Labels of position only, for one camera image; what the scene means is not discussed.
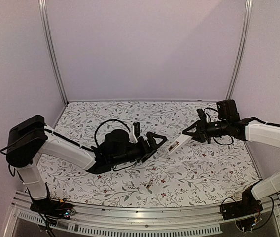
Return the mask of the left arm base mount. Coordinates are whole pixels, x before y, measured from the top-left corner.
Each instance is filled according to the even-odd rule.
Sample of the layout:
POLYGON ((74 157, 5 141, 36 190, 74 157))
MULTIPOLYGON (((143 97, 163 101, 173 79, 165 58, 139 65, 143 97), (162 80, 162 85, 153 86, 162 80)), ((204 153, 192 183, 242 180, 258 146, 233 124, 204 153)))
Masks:
POLYGON ((30 198, 32 201, 30 210, 47 217, 69 219, 76 213, 74 206, 71 203, 67 203, 65 198, 59 201, 52 200, 49 190, 47 190, 45 198, 36 200, 32 195, 30 195, 30 198))

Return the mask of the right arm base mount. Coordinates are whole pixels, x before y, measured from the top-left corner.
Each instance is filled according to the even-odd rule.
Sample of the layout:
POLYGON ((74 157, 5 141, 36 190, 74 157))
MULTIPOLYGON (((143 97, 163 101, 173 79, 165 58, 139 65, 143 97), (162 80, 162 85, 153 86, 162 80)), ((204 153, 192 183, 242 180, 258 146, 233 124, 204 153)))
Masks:
POLYGON ((263 206, 261 201, 254 198, 250 187, 242 192, 240 201, 235 201, 231 197, 226 198, 219 210, 223 220, 230 220, 259 213, 263 210, 263 206))

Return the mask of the white remote control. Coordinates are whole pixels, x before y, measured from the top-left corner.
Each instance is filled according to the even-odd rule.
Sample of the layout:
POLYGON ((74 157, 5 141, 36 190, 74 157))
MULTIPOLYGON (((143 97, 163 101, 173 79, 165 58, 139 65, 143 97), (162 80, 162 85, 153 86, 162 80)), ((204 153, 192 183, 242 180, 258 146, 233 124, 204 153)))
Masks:
POLYGON ((173 154, 175 151, 183 147, 192 139, 191 136, 181 134, 174 141, 172 141, 168 146, 166 151, 169 155, 173 154))

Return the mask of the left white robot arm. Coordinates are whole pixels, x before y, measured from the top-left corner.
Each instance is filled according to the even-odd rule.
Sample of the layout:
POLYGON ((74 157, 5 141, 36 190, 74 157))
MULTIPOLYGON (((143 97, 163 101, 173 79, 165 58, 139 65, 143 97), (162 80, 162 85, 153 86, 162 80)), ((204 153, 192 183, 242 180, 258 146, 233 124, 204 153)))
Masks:
POLYGON ((49 189, 33 163, 36 156, 50 155, 99 175, 116 171, 121 164, 146 162, 166 141, 165 136, 152 132, 143 138, 136 122, 132 128, 113 130, 102 143, 88 148, 55 132, 43 116, 35 115, 9 131, 7 145, 0 153, 16 169, 37 207, 44 214, 52 214, 55 202, 49 198, 49 189))

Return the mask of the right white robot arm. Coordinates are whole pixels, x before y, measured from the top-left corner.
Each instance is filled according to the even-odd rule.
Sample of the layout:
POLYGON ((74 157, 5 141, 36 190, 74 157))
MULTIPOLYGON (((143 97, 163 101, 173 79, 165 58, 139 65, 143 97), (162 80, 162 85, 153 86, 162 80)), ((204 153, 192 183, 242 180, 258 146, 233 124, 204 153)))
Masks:
MULTIPOLYGON (((280 148, 280 125, 263 122, 256 117, 240 119, 236 103, 233 99, 216 103, 217 122, 207 122, 206 114, 198 109, 199 120, 183 130, 182 134, 191 136, 193 140, 208 144, 211 138, 230 136, 234 139, 249 142, 258 142, 280 148)), ((251 195, 245 197, 237 205, 241 215, 248 215, 256 208, 256 200, 280 193, 280 172, 266 180, 255 184, 251 188, 251 195)))

